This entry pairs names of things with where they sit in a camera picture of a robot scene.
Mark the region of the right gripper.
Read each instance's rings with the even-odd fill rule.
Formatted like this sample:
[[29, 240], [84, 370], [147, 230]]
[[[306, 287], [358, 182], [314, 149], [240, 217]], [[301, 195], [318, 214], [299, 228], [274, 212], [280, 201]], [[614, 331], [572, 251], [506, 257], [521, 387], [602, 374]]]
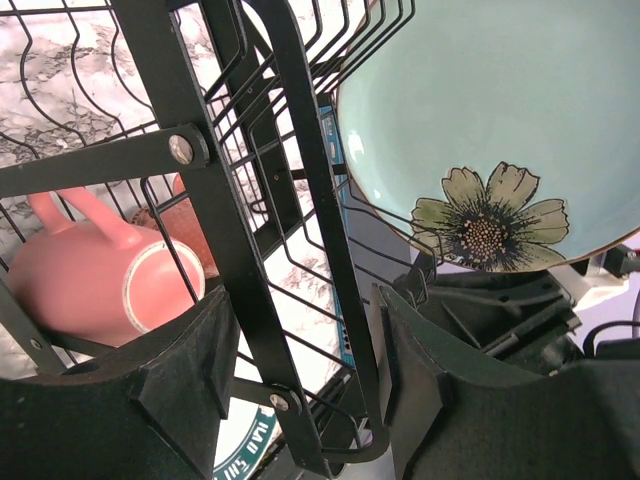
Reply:
[[581, 325], [570, 294], [547, 272], [439, 274], [412, 271], [394, 289], [428, 321], [484, 354], [541, 375], [584, 358], [569, 335]]

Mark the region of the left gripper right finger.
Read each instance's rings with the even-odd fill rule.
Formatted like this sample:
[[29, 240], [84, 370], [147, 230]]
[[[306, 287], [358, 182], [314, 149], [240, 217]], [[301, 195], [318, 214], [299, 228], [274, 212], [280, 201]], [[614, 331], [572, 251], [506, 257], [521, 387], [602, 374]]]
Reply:
[[381, 409], [400, 479], [635, 479], [639, 364], [552, 376], [504, 363], [372, 290]]

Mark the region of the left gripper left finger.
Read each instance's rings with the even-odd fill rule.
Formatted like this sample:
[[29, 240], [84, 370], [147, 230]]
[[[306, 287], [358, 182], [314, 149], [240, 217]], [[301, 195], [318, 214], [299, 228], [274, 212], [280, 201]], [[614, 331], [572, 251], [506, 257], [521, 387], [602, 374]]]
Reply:
[[217, 287], [69, 372], [1, 382], [4, 479], [210, 479], [239, 325]]

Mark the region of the plain pink mug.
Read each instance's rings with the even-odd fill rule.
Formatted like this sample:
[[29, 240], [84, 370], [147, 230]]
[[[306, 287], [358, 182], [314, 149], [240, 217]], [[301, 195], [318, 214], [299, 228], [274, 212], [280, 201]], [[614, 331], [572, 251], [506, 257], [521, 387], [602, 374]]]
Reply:
[[43, 228], [8, 273], [10, 290], [36, 323], [119, 347], [203, 298], [204, 270], [190, 247], [126, 222], [84, 187], [58, 194], [83, 220], [67, 218], [49, 192], [29, 195]]

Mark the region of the light blue floral plate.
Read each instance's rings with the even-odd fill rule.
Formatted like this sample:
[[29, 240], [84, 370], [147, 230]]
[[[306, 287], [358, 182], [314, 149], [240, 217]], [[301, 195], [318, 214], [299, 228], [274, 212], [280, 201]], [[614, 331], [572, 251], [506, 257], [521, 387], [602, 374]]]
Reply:
[[371, 1], [339, 86], [348, 172], [416, 248], [495, 272], [639, 230], [635, 1]]

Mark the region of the pink printed coffee mug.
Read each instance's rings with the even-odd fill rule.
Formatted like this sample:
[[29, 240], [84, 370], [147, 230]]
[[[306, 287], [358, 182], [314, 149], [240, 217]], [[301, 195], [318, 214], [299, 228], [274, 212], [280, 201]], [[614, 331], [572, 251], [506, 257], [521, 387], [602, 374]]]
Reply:
[[[173, 194], [176, 196], [184, 191], [182, 178], [177, 174], [173, 181]], [[207, 279], [220, 275], [189, 197], [162, 212], [161, 219], [169, 236], [189, 246], [198, 256]], [[139, 209], [130, 223], [159, 231], [148, 207]]]

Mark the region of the black wire dish rack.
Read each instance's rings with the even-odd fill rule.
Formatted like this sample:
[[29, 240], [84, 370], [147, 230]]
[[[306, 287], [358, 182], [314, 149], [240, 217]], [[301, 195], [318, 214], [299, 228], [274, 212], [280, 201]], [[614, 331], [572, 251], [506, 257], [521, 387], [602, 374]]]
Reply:
[[[367, 1], [5, 1], [1, 5], [3, 380], [62, 375], [113, 347], [36, 323], [8, 285], [43, 225], [28, 197], [84, 187], [130, 223], [189, 197], [230, 296], [232, 398], [277, 423], [249, 479], [279, 453], [318, 478], [381, 456], [373, 336], [329, 162], [318, 97], [350, 55]], [[180, 174], [185, 191], [174, 196]]]

